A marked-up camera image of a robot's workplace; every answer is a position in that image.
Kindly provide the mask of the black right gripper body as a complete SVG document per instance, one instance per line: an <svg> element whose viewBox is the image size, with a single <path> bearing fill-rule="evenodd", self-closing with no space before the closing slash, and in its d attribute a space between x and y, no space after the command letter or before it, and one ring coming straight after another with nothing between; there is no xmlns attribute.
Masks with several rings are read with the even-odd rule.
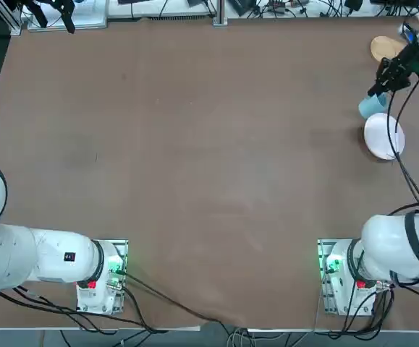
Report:
<svg viewBox="0 0 419 347"><path fill-rule="evenodd" d="M412 74L419 77L419 40L408 44L397 56L396 75L398 79L408 79Z"/></svg>

